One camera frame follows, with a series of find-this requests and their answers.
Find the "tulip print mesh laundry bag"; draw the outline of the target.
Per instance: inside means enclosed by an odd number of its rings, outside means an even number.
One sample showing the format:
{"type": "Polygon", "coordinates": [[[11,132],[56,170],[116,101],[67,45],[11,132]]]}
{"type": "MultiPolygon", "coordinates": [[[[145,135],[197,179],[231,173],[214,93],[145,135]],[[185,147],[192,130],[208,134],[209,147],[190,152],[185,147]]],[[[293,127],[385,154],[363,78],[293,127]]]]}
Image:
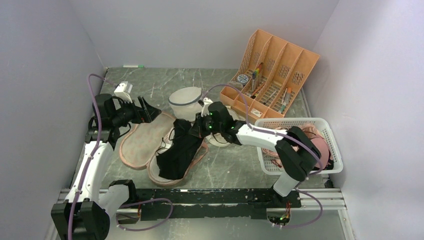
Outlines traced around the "tulip print mesh laundry bag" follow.
{"type": "Polygon", "coordinates": [[[159,186],[173,186],[181,182],[188,175],[189,170],[209,150],[207,143],[202,138],[203,142],[182,179],[169,180],[160,177],[157,156],[171,147],[171,137],[174,136],[171,131],[174,129],[176,119],[174,116],[162,112],[152,122],[136,125],[124,137],[119,147],[119,155],[125,165],[135,170],[147,169],[149,178],[159,186]]]}

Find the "black bra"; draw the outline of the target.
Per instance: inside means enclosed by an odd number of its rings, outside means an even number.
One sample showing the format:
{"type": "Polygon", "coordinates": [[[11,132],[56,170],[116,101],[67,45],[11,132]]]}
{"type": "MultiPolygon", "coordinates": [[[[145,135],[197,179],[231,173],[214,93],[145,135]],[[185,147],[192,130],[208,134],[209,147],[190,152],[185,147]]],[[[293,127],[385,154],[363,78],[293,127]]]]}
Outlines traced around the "black bra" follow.
{"type": "Polygon", "coordinates": [[[192,163],[203,139],[189,134],[191,123],[185,119],[173,122],[171,147],[159,153],[156,162],[159,176],[167,180],[180,180],[192,163]]]}

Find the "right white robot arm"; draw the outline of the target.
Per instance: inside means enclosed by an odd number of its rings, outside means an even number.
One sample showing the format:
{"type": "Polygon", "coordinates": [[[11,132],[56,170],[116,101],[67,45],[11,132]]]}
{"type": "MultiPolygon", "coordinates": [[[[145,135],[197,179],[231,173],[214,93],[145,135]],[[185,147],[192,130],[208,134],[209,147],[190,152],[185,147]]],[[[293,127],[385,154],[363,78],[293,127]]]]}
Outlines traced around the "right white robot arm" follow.
{"type": "Polygon", "coordinates": [[[297,126],[288,130],[275,130],[254,126],[247,121],[235,120],[222,102],[208,105],[208,113],[198,112],[190,135],[204,138],[220,134],[228,143],[268,149],[277,153],[282,163],[282,173],[273,184],[270,202],[282,207],[289,200],[289,193],[306,180],[321,153],[309,137],[297,126]]]}

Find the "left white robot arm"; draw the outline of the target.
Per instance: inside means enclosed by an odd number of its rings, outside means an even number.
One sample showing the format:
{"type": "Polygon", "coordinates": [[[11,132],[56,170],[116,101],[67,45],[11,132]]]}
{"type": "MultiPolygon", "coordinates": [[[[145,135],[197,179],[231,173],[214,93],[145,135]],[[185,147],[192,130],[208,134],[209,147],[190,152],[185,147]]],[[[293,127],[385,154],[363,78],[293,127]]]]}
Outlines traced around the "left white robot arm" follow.
{"type": "Polygon", "coordinates": [[[120,128],[151,123],[162,112],[143,97],[138,97],[139,105],[108,93],[98,94],[92,100],[94,115],[88,122],[80,169],[65,200],[51,209],[62,240],[104,240],[117,210],[122,205],[132,208],[138,203],[139,194],[132,180],[114,180],[101,195],[102,179],[122,137],[120,128]]]}

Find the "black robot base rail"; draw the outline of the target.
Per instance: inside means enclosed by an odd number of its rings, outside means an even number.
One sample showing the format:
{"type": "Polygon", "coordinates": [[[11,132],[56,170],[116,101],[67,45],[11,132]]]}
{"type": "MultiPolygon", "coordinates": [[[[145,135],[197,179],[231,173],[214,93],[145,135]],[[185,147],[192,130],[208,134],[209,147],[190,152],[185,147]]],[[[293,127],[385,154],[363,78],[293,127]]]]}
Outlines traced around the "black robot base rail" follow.
{"type": "Polygon", "coordinates": [[[272,188],[165,189],[138,188],[132,206],[117,211],[121,216],[153,221],[172,219],[237,218],[265,220],[268,212],[301,207],[292,190],[280,196],[272,188]]]}

